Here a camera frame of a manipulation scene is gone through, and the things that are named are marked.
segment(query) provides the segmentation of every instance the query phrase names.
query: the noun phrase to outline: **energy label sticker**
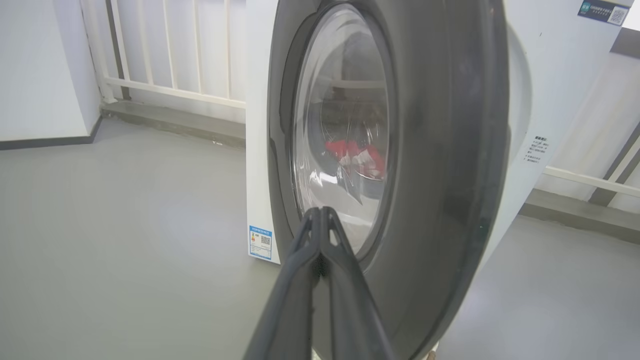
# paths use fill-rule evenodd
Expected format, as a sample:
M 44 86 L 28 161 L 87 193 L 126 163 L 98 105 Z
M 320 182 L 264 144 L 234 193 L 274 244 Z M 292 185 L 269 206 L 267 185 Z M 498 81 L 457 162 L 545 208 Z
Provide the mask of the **energy label sticker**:
M 250 226 L 249 249 L 251 255 L 271 260 L 271 238 L 271 231 L 263 230 L 255 226 Z

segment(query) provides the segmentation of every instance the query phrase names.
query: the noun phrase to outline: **baseboard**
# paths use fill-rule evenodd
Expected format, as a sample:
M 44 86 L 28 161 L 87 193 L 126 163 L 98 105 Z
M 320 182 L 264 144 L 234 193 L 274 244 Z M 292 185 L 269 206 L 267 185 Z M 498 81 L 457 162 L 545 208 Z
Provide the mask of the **baseboard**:
M 93 125 L 91 134 L 88 136 L 70 136 L 68 138 L 44 138 L 44 139 L 27 139 L 27 140 L 12 140 L 6 142 L 0 142 L 0 151 L 2 150 L 16 150 L 16 149 L 28 149 L 31 147 L 50 147 L 50 146 L 62 146 L 62 145 L 81 145 L 85 143 L 93 143 L 95 135 L 98 133 L 98 128 L 102 123 L 102 116 L 98 118 L 98 121 Z
M 640 215 L 534 189 L 520 215 L 640 245 Z
M 244 124 L 237 122 L 124 100 L 103 105 L 102 115 L 115 116 L 130 124 L 245 148 Z

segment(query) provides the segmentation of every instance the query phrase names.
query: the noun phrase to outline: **qr code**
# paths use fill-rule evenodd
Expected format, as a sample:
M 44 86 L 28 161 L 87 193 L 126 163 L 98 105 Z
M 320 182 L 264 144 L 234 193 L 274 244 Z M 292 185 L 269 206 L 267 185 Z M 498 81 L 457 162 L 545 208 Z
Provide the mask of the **qr code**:
M 629 9 L 615 6 L 611 11 L 611 16 L 609 17 L 609 20 L 607 20 L 607 22 L 621 26 L 622 23 L 625 21 L 625 17 L 627 16 L 628 12 L 629 12 Z

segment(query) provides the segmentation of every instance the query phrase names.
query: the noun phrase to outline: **railing bar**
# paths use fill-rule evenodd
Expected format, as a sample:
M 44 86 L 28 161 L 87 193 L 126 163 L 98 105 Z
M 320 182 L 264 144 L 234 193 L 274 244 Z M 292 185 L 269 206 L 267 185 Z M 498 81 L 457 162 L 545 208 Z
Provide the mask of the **railing bar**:
M 125 80 L 130 80 L 129 65 L 127 64 L 127 54 L 124 51 L 122 26 L 120 25 L 120 13 L 118 12 L 118 0 L 111 1 L 111 10 L 113 11 L 113 24 L 115 25 L 116 29 L 116 38 L 118 39 L 118 50 L 120 51 L 120 61 L 122 62 L 122 73 Z
M 102 40 L 100 39 L 100 30 L 98 28 L 98 16 L 95 13 L 95 8 L 93 7 L 93 0 L 81 0 L 81 5 L 87 11 L 87 16 L 89 18 L 88 22 L 91 23 L 91 30 L 87 31 L 89 37 L 91 38 L 93 44 L 95 45 L 95 54 L 98 57 L 98 64 L 100 67 L 100 74 L 98 74 L 98 81 L 100 83 L 100 90 L 105 94 L 102 94 L 107 102 L 114 101 L 113 97 L 113 89 L 106 83 L 105 78 L 109 77 L 109 68 L 107 68 L 107 60 L 104 56 L 104 50 L 102 47 Z
M 227 97 L 231 99 L 231 14 L 230 0 L 225 0 L 225 25 L 226 25 L 226 42 L 225 55 L 227 57 Z
M 140 27 L 140 42 L 142 44 L 142 57 L 145 60 L 145 72 L 147 73 L 147 83 L 154 84 L 154 75 L 151 70 L 151 59 L 149 57 L 149 46 L 147 41 L 147 22 L 145 20 L 145 8 L 143 0 L 138 0 L 138 26 Z
M 193 0 L 193 27 L 196 36 L 196 71 L 198 72 L 198 92 L 202 94 L 202 64 L 200 63 L 200 57 L 202 52 L 200 50 L 200 16 L 198 14 L 198 0 Z
M 246 108 L 246 103 L 243 101 L 227 99 L 224 97 L 218 97 L 208 94 L 199 94 L 197 92 L 191 92 L 187 90 L 174 89 L 167 86 L 159 86 L 159 85 L 150 85 L 147 83 L 142 83 L 139 81 L 127 81 L 118 78 L 106 78 L 105 81 L 109 84 L 116 86 L 126 86 L 129 88 L 135 88 L 140 90 L 146 90 L 151 92 L 156 92 L 159 94 L 173 95 L 178 97 L 184 97 L 186 99 L 193 99 L 205 102 L 211 102 L 213 104 L 226 105 L 233 108 L 244 109 Z
M 545 175 L 559 177 L 560 179 L 575 181 L 576 183 L 587 184 L 598 188 L 611 190 L 613 192 L 623 193 L 634 197 L 640 197 L 640 188 L 633 186 L 618 184 L 611 181 L 599 179 L 593 176 L 580 175 L 561 168 L 546 167 Z
M 637 138 L 636 142 L 634 142 L 629 151 L 627 151 L 625 157 L 622 158 L 616 170 L 611 174 L 611 177 L 609 177 L 609 181 L 615 183 L 618 180 L 638 151 L 640 151 L 640 138 Z
M 164 34 L 166 35 L 166 48 L 169 52 L 169 71 L 171 72 L 171 87 L 178 88 L 178 81 L 175 78 L 175 72 L 173 71 L 173 53 L 171 51 L 171 40 L 169 39 L 169 20 L 166 11 L 166 0 L 162 1 L 163 13 L 164 13 Z

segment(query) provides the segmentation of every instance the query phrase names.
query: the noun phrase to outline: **washing machine door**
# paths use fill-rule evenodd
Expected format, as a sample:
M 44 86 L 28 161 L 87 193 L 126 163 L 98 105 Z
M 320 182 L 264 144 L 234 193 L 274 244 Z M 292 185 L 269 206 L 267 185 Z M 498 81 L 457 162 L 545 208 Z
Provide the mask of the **washing machine door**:
M 269 70 L 269 187 L 286 254 L 335 208 L 398 358 L 451 322 L 481 259 L 507 163 L 500 0 L 280 0 Z M 331 359 L 328 288 L 313 346 Z

